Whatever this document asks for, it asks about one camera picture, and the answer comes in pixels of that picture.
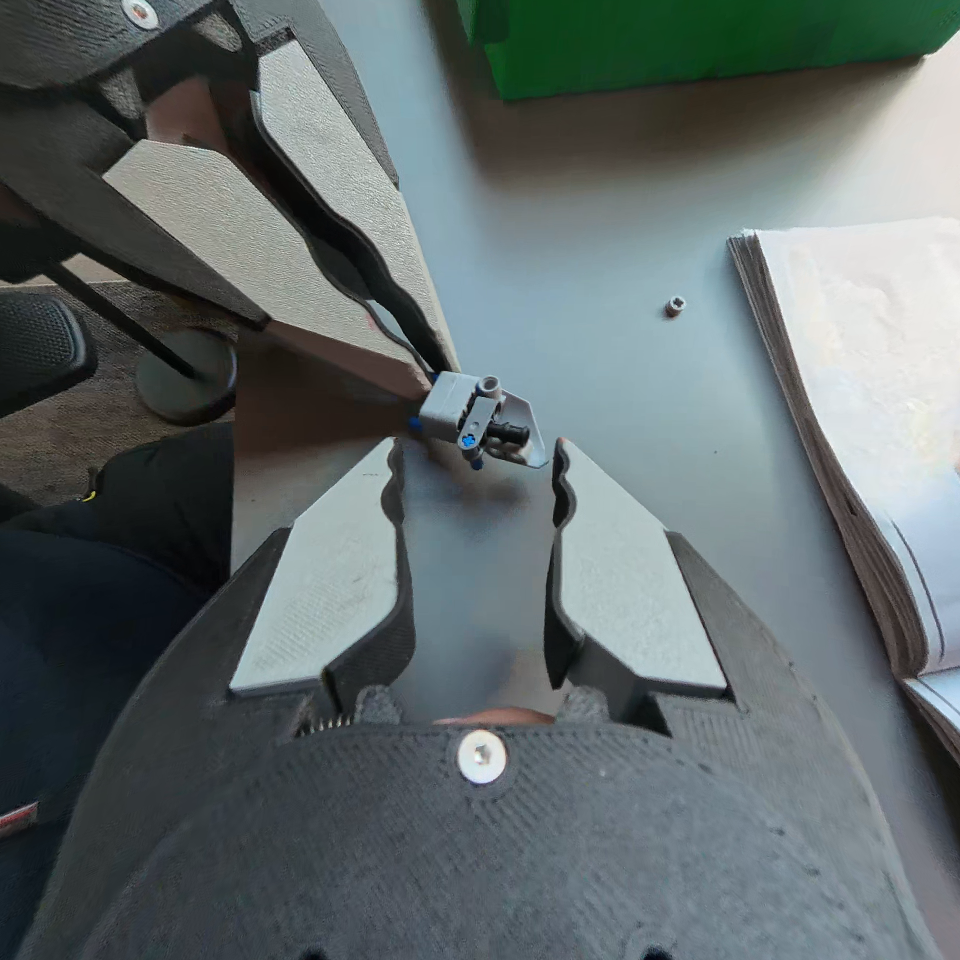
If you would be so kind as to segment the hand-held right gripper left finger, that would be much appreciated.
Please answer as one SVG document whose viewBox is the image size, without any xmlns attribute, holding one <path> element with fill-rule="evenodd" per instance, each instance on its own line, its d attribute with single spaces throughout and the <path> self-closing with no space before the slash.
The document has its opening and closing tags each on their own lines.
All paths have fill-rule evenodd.
<svg viewBox="0 0 960 960">
<path fill-rule="evenodd" d="M 293 523 L 229 684 L 254 697 L 322 687 L 352 710 L 416 649 L 403 451 L 386 438 Z"/>
</svg>

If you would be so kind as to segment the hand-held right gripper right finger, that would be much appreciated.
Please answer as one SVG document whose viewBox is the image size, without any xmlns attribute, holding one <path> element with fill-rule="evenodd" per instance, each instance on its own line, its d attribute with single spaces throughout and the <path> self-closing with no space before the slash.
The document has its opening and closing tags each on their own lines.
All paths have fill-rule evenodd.
<svg viewBox="0 0 960 960">
<path fill-rule="evenodd" d="M 553 690 L 598 690 L 631 721 L 652 693 L 718 700 L 729 683 L 668 531 L 567 438 L 554 450 L 544 663 Z"/>
</svg>

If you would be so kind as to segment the grey round furniture foot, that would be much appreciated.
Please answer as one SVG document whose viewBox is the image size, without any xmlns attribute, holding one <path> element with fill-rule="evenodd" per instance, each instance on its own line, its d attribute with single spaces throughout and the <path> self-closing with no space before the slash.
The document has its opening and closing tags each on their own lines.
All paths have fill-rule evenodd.
<svg viewBox="0 0 960 960">
<path fill-rule="evenodd" d="M 55 264 L 46 276 L 144 350 L 135 387 L 151 414 L 167 424 L 190 427 L 216 421 L 234 408 L 237 355 L 234 341 L 224 332 L 182 327 L 160 337 L 66 265 Z"/>
</svg>

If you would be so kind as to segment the black mesh office chair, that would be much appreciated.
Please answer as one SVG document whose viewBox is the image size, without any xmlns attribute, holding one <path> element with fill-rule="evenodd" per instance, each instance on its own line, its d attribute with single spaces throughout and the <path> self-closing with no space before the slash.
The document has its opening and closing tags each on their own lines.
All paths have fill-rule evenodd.
<svg viewBox="0 0 960 960">
<path fill-rule="evenodd" d="M 1 294 L 1 417 L 53 398 L 98 368 L 87 327 L 52 294 Z"/>
</svg>

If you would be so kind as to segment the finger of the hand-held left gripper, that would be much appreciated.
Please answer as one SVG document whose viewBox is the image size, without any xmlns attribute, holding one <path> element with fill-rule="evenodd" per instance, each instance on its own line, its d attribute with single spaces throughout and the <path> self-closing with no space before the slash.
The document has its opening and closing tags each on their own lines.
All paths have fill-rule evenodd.
<svg viewBox="0 0 960 960">
<path fill-rule="evenodd" d="M 458 373 L 450 329 L 390 155 L 376 151 L 304 45 L 281 38 L 258 56 L 250 94 L 261 167 L 322 275 L 360 306 L 379 306 L 401 337 L 374 327 L 431 374 Z"/>
<path fill-rule="evenodd" d="M 426 398 L 412 349 L 333 285 L 294 224 L 222 153 L 142 140 L 102 178 L 259 307 L 267 335 L 400 399 Z"/>
</svg>

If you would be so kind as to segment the person's legs in dark trousers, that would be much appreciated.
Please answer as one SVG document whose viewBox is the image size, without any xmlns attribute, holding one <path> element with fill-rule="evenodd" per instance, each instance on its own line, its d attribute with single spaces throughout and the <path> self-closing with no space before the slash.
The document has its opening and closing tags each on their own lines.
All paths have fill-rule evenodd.
<svg viewBox="0 0 960 960">
<path fill-rule="evenodd" d="M 30 506 L 2 491 L 1 956 L 37 911 L 70 808 L 143 676 L 228 581 L 234 426 L 126 450 L 86 493 Z"/>
</svg>

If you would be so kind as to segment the green box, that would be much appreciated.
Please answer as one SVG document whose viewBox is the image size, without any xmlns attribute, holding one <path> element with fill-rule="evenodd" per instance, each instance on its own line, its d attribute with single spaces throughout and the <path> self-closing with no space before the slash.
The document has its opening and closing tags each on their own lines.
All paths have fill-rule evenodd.
<svg viewBox="0 0 960 960">
<path fill-rule="evenodd" d="M 957 1 L 457 1 L 505 101 L 924 57 Z"/>
</svg>

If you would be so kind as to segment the lego instruction booklet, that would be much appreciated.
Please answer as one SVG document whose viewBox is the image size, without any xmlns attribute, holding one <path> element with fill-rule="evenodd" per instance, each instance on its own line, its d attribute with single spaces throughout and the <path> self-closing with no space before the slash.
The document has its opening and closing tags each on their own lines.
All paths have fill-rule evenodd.
<svg viewBox="0 0 960 960">
<path fill-rule="evenodd" d="M 894 678 L 958 761 L 958 220 L 727 246 Z"/>
</svg>

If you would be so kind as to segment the grey lego assembly blue pins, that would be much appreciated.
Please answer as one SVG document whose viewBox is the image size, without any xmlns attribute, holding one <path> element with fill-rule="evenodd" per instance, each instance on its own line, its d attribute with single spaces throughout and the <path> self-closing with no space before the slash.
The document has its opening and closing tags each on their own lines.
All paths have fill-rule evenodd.
<svg viewBox="0 0 960 960">
<path fill-rule="evenodd" d="M 453 446 L 474 471 L 488 459 L 533 470 L 548 462 L 530 403 L 493 375 L 438 373 L 409 429 L 415 438 Z"/>
</svg>

